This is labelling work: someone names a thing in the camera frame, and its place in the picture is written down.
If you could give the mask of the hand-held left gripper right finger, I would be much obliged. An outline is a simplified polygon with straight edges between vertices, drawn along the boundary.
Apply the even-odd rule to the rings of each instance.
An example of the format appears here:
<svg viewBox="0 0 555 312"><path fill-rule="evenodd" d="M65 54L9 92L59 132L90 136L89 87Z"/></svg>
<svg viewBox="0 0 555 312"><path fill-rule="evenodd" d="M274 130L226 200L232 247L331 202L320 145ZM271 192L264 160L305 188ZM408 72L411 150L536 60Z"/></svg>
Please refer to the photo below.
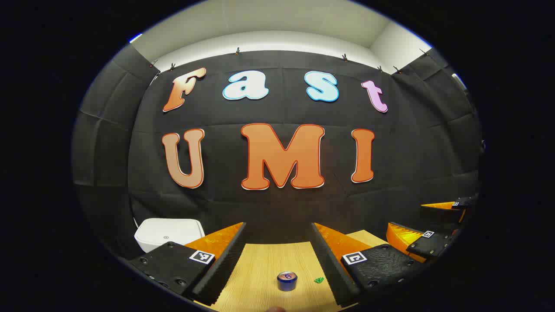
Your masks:
<svg viewBox="0 0 555 312"><path fill-rule="evenodd" d="M428 268L390 244L371 247L318 223L310 227L310 243L342 307L392 294Z"/></svg>

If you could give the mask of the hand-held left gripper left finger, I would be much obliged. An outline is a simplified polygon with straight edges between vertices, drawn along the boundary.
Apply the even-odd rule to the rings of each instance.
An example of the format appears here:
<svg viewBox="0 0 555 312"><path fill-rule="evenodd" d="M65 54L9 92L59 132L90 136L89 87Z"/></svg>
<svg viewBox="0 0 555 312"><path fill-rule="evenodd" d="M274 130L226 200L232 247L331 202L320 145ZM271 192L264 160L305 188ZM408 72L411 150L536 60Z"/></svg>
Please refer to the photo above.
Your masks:
<svg viewBox="0 0 555 312"><path fill-rule="evenodd" d="M169 241L128 264L177 296L211 306L241 257L245 228L240 222L188 244Z"/></svg>

